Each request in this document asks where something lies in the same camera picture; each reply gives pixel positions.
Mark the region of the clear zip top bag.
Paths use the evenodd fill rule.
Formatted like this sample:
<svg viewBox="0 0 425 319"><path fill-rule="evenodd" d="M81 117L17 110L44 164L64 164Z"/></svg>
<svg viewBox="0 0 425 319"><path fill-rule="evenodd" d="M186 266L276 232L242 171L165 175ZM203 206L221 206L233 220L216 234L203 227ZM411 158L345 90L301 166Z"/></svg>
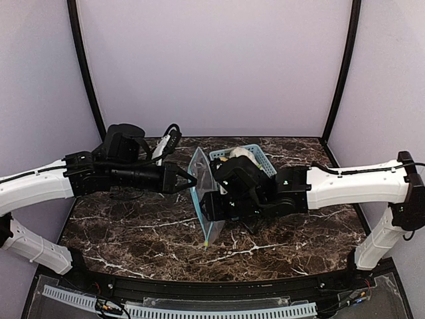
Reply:
<svg viewBox="0 0 425 319"><path fill-rule="evenodd" d="M225 221L210 221L207 218L207 195L218 191L213 178L210 161L204 151L198 147L188 166L188 172L197 179L196 186L190 188L191 198L204 235L204 248L207 250L219 237Z"/></svg>

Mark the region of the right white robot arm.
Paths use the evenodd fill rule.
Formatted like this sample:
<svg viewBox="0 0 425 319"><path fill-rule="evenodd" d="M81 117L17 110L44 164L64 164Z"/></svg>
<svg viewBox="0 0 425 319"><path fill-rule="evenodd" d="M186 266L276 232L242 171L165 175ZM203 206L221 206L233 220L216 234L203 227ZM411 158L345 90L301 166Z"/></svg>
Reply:
<svg viewBox="0 0 425 319"><path fill-rule="evenodd" d="M215 159L209 167L220 188L206 192L200 212L208 221L286 216L334 205L386 202L379 223L350 254L348 267L371 272L407 233L424 227L424 182L409 152L363 167L290 166L274 175L249 157Z"/></svg>

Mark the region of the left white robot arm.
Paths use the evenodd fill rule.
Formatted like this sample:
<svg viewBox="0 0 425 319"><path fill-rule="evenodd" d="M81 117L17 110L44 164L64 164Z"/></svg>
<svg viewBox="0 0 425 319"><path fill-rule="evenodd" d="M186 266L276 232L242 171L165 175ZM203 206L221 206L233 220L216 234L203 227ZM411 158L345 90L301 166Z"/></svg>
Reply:
<svg viewBox="0 0 425 319"><path fill-rule="evenodd" d="M182 133L171 124L155 149L145 131L133 124L112 124L91 152L77 152L51 164L1 178L1 248L38 263L59 275L86 271L82 253L54 244L28 230L12 212L55 199L78 198L125 187L175 194L196 186L197 179L165 158Z"/></svg>

